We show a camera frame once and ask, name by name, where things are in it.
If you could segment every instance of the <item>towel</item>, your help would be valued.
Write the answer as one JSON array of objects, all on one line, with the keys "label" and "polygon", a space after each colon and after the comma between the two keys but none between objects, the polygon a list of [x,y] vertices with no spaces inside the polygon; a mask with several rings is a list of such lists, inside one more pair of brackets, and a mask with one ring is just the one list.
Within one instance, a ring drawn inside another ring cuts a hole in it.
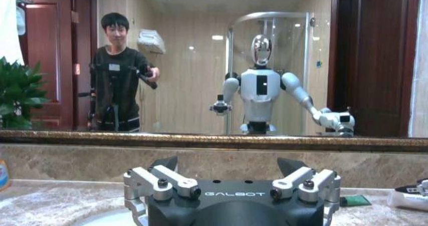
[{"label": "towel", "polygon": [[22,8],[16,7],[16,28],[17,34],[21,36],[25,34],[25,12]]},{"label": "towel", "polygon": [[167,52],[163,39],[153,30],[141,29],[137,38],[137,49],[152,53],[164,54]]},{"label": "towel", "polygon": [[0,0],[0,58],[9,63],[17,61],[24,64],[17,21],[16,0]]}]

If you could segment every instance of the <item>green soap bar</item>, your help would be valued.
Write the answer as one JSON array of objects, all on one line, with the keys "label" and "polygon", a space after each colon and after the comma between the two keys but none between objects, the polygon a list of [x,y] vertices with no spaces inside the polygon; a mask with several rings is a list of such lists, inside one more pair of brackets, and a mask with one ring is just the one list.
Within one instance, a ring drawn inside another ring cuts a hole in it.
[{"label": "green soap bar", "polygon": [[372,205],[362,195],[339,197],[341,207],[365,206]]}]

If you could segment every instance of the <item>name badge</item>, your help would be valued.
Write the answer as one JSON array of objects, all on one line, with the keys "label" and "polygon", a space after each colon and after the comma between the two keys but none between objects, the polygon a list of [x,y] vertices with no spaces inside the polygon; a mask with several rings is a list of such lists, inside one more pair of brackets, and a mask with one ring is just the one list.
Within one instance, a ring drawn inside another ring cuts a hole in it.
[{"label": "name badge", "polygon": [[120,71],[120,65],[117,64],[108,64],[108,70],[109,71]]}]

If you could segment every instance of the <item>chrome robot face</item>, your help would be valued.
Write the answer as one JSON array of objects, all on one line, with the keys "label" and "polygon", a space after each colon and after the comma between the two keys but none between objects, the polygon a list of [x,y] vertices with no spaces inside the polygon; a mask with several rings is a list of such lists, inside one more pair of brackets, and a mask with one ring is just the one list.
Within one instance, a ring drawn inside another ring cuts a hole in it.
[{"label": "chrome robot face", "polygon": [[251,56],[256,66],[265,67],[273,52],[273,44],[265,35],[256,35],[251,44]]}]

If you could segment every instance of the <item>mirror frame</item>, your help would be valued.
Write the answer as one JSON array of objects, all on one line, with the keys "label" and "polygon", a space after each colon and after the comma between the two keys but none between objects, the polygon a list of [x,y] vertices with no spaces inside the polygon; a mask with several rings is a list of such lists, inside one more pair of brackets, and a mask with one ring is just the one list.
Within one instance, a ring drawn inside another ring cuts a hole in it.
[{"label": "mirror frame", "polygon": [[428,153],[428,138],[339,138],[0,130],[0,143],[182,149]]}]

